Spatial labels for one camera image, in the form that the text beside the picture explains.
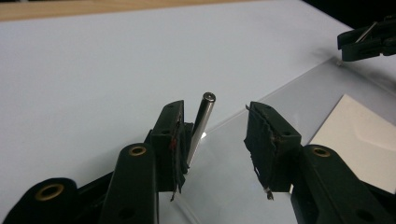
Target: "white paper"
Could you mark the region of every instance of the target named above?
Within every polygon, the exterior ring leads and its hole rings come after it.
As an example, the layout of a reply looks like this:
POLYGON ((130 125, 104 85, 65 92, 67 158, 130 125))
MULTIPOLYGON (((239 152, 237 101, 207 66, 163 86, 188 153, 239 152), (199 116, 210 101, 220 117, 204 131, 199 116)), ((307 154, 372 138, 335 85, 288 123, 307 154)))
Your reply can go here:
POLYGON ((396 127, 348 95, 311 144, 335 150, 360 180, 395 193, 396 127))

